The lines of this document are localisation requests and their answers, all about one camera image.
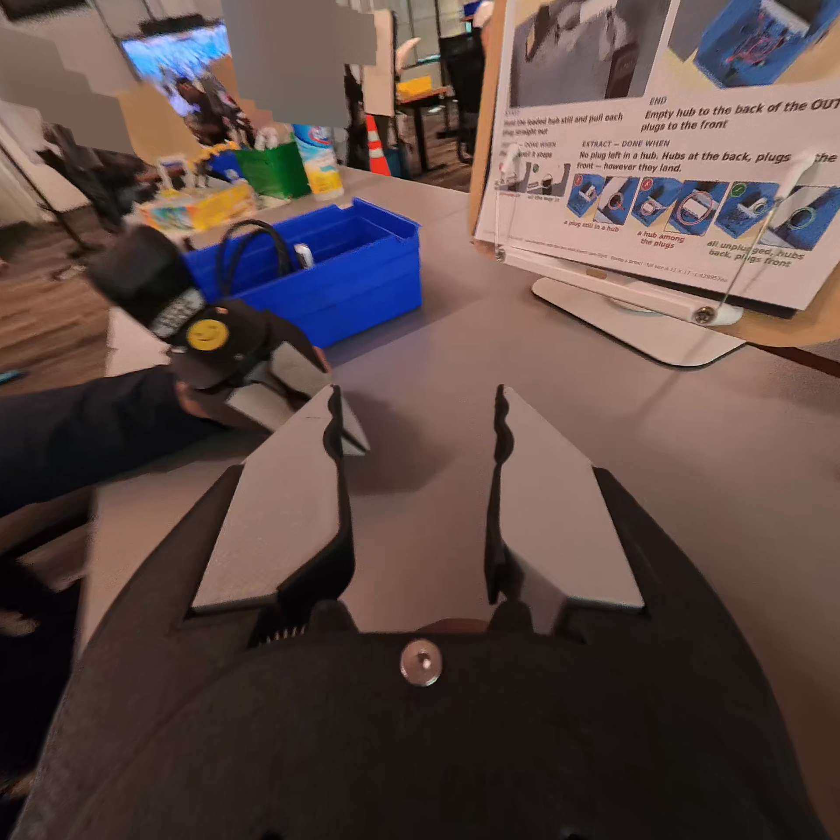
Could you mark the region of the blue storage bin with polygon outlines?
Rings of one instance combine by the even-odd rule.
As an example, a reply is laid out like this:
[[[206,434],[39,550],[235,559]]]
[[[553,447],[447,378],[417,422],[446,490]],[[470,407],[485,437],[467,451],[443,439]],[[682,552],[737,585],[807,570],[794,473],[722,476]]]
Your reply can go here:
[[[271,240],[258,236],[245,250],[231,298],[294,323],[326,348],[418,309],[423,302],[419,224],[360,198],[273,224],[286,241],[293,271],[277,276]],[[316,265],[301,269],[294,245],[310,247]],[[216,280],[217,245],[184,254],[210,302],[222,300]]]

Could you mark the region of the white stand base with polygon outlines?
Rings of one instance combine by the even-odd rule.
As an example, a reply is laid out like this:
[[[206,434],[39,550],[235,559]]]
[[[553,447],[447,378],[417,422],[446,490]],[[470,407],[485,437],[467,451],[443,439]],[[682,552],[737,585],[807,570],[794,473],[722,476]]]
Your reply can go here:
[[[532,294],[651,361],[671,368],[704,368],[746,344],[725,333],[546,277],[533,283]]]

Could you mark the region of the black braided cable green plugs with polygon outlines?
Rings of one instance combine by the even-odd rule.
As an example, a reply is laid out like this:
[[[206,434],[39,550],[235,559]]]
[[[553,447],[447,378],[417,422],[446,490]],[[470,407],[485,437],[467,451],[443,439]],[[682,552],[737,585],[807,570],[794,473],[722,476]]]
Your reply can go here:
[[[288,245],[274,227],[256,218],[239,220],[227,229],[217,245],[216,280],[222,298],[232,297],[239,262],[247,247],[261,235],[268,236],[274,246],[277,276],[286,277],[293,271]]]

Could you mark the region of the small green bin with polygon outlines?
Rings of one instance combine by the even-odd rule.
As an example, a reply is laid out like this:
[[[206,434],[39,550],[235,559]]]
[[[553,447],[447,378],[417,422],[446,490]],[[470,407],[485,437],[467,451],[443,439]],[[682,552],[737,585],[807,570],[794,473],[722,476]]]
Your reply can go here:
[[[236,150],[234,155],[243,177],[257,194],[294,200],[312,192],[293,140],[272,149]]]

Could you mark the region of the television screen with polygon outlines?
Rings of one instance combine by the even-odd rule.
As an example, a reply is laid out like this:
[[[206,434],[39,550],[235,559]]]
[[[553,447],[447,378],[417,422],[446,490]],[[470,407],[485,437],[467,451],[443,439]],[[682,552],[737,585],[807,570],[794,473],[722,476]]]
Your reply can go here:
[[[224,22],[177,33],[124,38],[120,47],[137,78],[151,84],[182,118],[195,112],[196,107],[179,93],[178,79],[188,79],[200,87],[210,65],[230,54]]]

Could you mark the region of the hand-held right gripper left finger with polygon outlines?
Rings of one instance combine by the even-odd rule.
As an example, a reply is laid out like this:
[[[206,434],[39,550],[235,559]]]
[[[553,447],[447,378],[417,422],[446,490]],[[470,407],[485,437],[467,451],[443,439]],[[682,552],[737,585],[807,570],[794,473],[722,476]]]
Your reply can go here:
[[[267,609],[309,622],[341,596],[355,570],[342,432],[341,390],[326,385],[199,497],[191,617]]]

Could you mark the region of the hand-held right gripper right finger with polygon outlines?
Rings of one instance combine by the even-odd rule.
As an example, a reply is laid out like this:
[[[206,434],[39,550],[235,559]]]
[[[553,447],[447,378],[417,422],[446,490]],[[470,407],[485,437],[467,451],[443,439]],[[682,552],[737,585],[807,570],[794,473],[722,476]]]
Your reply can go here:
[[[486,516],[491,604],[523,605],[535,632],[568,607],[639,615],[645,603],[592,462],[509,385],[499,385]]]

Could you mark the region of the wipes tub blue yellow label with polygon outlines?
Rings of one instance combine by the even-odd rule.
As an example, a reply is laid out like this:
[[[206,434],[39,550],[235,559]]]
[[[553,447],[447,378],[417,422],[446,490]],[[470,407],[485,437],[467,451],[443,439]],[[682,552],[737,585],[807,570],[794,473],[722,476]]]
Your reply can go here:
[[[311,194],[324,202],[341,197],[343,183],[331,130],[299,123],[291,127]]]

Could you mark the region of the yellow printed box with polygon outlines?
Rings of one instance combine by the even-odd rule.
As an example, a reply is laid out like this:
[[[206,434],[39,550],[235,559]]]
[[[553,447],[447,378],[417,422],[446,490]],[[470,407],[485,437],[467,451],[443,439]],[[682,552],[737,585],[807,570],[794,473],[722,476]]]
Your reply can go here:
[[[257,209],[257,194],[247,182],[240,181],[163,190],[138,205],[136,211],[143,224],[162,232],[204,232]]]

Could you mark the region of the person's left hand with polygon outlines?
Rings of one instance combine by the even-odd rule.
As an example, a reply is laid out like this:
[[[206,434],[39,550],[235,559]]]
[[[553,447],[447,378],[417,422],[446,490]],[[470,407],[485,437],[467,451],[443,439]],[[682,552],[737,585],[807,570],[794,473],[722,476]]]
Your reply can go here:
[[[230,422],[219,414],[217,406],[209,402],[205,395],[194,391],[183,381],[175,381],[174,388],[176,400],[186,414],[218,426],[230,427]]]

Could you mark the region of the orange traffic cone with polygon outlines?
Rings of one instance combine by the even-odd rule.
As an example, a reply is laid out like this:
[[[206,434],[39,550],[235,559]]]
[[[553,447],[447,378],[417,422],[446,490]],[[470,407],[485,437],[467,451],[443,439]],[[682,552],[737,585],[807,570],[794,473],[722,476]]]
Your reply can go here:
[[[385,147],[382,143],[382,138],[377,129],[375,116],[369,113],[366,113],[364,116],[369,159],[369,171],[377,175],[392,176],[392,172],[385,153]]]

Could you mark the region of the black chair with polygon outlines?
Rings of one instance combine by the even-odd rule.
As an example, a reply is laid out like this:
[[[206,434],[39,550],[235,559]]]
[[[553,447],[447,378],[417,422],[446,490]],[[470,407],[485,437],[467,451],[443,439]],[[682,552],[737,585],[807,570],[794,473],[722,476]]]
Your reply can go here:
[[[457,111],[456,153],[462,164],[474,160],[485,54],[480,35],[471,30],[438,41],[440,61],[453,89]]]

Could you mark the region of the person's left forearm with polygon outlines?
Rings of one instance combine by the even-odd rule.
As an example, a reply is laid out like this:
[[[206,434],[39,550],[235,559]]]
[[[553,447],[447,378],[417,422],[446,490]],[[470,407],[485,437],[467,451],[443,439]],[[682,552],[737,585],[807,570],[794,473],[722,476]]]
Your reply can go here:
[[[1,516],[94,487],[228,428],[169,365],[1,401]]]

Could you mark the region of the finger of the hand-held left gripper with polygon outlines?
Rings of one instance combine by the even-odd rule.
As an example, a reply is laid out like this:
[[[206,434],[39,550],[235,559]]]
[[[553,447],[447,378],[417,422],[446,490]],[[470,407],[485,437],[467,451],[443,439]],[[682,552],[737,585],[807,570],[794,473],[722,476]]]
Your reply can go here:
[[[225,405],[266,434],[274,434],[309,400],[305,394],[279,392],[264,383],[251,383],[234,388],[226,396]]]
[[[296,349],[291,343],[282,343],[272,353],[272,375],[282,386],[289,405],[298,410],[324,387],[334,385],[330,368],[322,367],[323,359],[316,350],[315,361]],[[370,452],[370,444],[359,418],[341,397],[343,453],[363,456]]]

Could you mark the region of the white sign board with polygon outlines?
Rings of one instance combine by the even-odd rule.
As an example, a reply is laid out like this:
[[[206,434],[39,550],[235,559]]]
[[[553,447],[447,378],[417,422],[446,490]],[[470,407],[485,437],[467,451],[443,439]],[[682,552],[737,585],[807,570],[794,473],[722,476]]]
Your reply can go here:
[[[395,19],[390,8],[373,12],[376,34],[375,62],[362,67],[364,112],[393,118],[396,110]]]

